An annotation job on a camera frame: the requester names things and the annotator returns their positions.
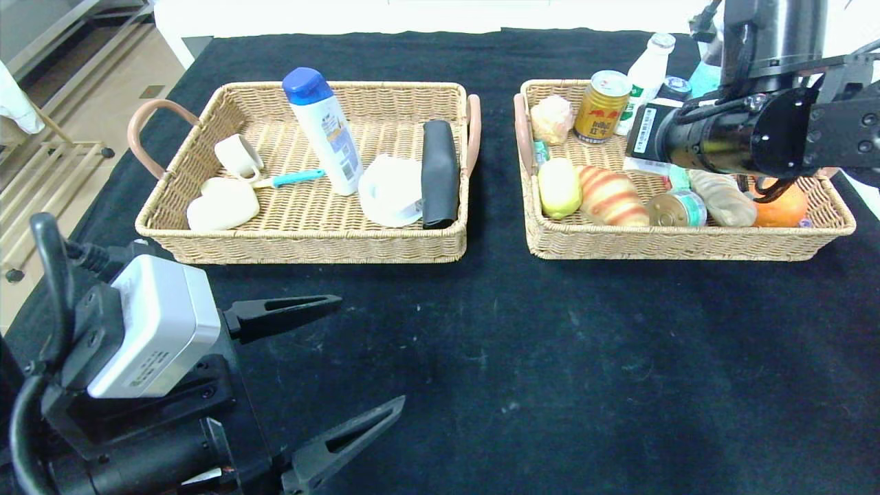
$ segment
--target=croissant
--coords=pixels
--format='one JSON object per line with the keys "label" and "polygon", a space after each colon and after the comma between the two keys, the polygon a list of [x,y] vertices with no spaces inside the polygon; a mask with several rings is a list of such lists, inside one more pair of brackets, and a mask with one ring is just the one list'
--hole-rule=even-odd
{"label": "croissant", "polygon": [[603,225],[647,226],[650,223],[635,185],[624,174],[597,166],[579,166],[581,211]]}

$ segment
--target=gold can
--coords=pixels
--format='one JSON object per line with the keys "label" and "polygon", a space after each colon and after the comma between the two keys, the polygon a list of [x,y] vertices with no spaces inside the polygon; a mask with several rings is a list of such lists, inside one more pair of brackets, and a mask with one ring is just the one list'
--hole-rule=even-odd
{"label": "gold can", "polygon": [[577,112],[575,136],[586,143],[607,141],[614,135],[632,89],[633,84],[627,76],[616,70],[600,70],[593,74]]}

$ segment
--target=white mug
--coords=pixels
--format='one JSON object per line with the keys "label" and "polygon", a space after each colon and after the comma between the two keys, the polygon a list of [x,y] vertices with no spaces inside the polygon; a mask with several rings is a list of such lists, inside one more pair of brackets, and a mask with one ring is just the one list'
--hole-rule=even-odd
{"label": "white mug", "polygon": [[263,160],[244,136],[233,134],[214,145],[214,154],[227,172],[243,181],[260,179]]}

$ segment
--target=orange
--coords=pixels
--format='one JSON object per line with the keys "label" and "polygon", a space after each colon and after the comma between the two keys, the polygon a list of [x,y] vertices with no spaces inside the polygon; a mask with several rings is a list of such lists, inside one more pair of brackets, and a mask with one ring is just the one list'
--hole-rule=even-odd
{"label": "orange", "polygon": [[[776,179],[766,179],[762,184],[769,188]],[[751,186],[752,194],[761,197]],[[776,201],[771,203],[755,203],[758,207],[758,217],[755,218],[756,227],[797,227],[798,222],[807,216],[807,195],[803,193],[797,184],[792,185],[782,193]]]}

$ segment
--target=wicker basket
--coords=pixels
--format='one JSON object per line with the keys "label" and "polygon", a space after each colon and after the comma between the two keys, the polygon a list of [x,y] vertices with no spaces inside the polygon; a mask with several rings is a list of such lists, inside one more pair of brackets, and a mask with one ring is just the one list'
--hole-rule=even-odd
{"label": "wicker basket", "polygon": [[[523,183],[525,238],[532,254],[561,259],[658,259],[800,261],[810,259],[825,244],[855,230],[855,219],[831,182],[802,178],[797,185],[809,199],[807,217],[813,228],[619,227],[595,225],[580,211],[562,220],[541,213],[529,108],[552,94],[580,107],[588,80],[530,80],[514,97],[517,147]],[[575,165],[620,171],[626,140],[613,137],[605,144],[581,144],[569,135],[564,144],[548,146],[551,158],[566,157]],[[665,192],[659,177],[626,173],[646,203]]]}
{"label": "wicker basket", "polygon": [[[135,223],[138,233],[158,241],[186,263],[440,263],[454,262],[467,246],[468,178],[480,148],[480,99],[466,97],[453,83],[331,83],[351,123],[363,163],[378,154],[422,158],[422,125],[443,119],[452,126],[462,164],[458,219],[441,230],[422,222],[386,228],[370,222],[357,194],[333,194],[329,181],[257,189],[260,214],[233,230],[194,232],[186,207],[199,187],[229,176],[214,155],[214,144],[236,132],[254,144],[265,176],[319,166],[297,125],[280,83],[235,83],[216,90],[202,116],[180,105],[153,100],[128,127],[132,152],[159,178]],[[138,134],[150,113],[168,107],[192,123],[167,171],[140,145]]]}

